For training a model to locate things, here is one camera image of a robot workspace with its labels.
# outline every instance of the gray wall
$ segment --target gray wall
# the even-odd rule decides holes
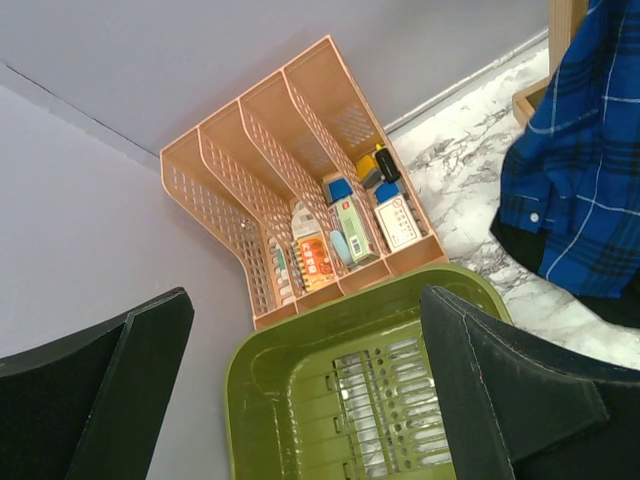
[[[239,264],[155,173],[2,87],[0,145],[0,358],[184,286],[196,318],[149,478],[228,478],[222,379],[252,330]]]
[[[9,0],[0,61],[159,148],[327,33],[383,124],[543,30],[546,0]]]

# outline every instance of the marble surface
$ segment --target marble surface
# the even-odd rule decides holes
[[[489,234],[504,153],[521,132],[511,96],[547,72],[546,48],[525,52],[391,139],[451,261],[487,278],[518,327],[640,370],[640,330],[605,323],[566,291],[516,264]]]

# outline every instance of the blue cap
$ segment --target blue cap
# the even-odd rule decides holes
[[[331,182],[329,185],[329,203],[334,203],[340,200],[341,198],[348,197],[353,193],[349,183],[344,179],[340,178],[335,182]]]
[[[400,193],[398,186],[395,183],[383,183],[378,188],[376,188],[376,200],[378,203],[384,203],[390,198],[395,197]]]

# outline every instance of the basket bottom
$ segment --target basket bottom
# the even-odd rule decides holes
[[[402,315],[395,327],[313,353],[294,369],[297,478],[455,479],[419,309]]]

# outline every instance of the green plastic basket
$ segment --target green plastic basket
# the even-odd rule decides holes
[[[426,285],[511,323],[488,282],[436,264],[254,333],[227,374],[233,478],[455,479],[421,338]]]

